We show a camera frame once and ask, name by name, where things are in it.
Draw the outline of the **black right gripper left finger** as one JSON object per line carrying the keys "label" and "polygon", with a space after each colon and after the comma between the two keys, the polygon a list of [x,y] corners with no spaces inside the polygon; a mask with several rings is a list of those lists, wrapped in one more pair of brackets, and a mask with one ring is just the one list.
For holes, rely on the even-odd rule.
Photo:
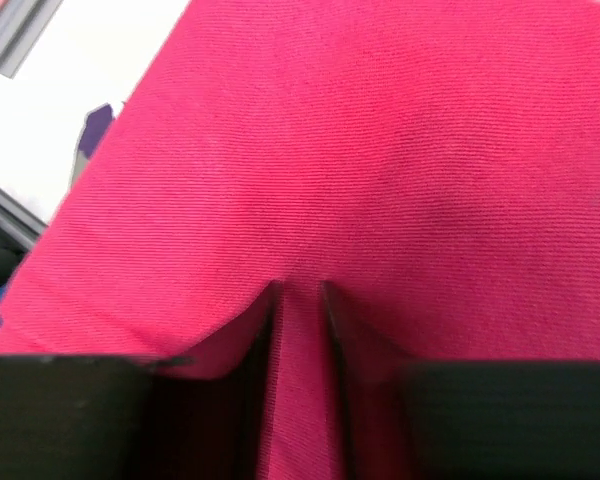
{"label": "black right gripper left finger", "polygon": [[0,356],[0,479],[252,479],[270,283],[178,357]]}

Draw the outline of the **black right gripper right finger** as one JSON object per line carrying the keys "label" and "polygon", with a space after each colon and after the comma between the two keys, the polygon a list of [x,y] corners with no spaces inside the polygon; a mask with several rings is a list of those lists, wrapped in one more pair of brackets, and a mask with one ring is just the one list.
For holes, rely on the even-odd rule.
{"label": "black right gripper right finger", "polygon": [[600,362],[425,361],[323,286],[349,479],[600,479]]}

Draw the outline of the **magenta trousers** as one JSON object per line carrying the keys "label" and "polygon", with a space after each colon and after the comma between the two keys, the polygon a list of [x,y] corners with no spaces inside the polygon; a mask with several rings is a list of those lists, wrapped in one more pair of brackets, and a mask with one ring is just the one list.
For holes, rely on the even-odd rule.
{"label": "magenta trousers", "polygon": [[0,302],[183,354],[281,284],[262,479],[339,479],[321,286],[427,360],[600,360],[600,1],[195,1]]}

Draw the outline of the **purple camouflage trousers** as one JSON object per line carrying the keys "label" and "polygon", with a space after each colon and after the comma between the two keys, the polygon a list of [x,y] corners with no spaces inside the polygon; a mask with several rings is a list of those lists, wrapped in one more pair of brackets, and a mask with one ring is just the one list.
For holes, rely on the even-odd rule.
{"label": "purple camouflage trousers", "polygon": [[115,113],[109,103],[98,106],[86,115],[74,152],[71,186],[85,169],[114,119]]}

